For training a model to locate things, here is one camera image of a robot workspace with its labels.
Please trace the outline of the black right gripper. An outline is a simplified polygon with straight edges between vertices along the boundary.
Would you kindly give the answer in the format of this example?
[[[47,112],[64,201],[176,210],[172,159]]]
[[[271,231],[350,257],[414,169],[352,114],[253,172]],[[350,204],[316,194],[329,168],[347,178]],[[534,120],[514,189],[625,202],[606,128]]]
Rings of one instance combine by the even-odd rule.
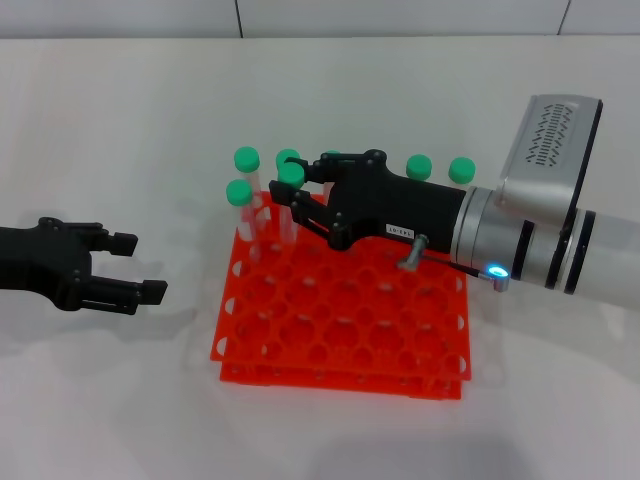
[[[333,184],[325,205],[307,191],[269,183],[272,201],[331,249],[344,251],[371,236],[410,243],[424,235],[430,249],[450,251],[465,191],[394,174],[380,150],[323,153],[314,161],[287,157],[285,163],[301,166],[306,182]]]

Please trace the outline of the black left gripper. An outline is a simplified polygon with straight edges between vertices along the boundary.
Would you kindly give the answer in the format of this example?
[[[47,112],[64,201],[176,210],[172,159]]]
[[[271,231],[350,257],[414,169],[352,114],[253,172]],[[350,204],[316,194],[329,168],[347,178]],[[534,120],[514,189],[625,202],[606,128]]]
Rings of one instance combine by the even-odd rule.
[[[97,222],[68,223],[42,217],[31,228],[3,227],[1,288],[37,293],[63,311],[77,311],[83,307],[134,315],[140,305],[160,305],[167,282],[90,279],[90,251],[132,256],[137,243],[136,235],[110,234]]]

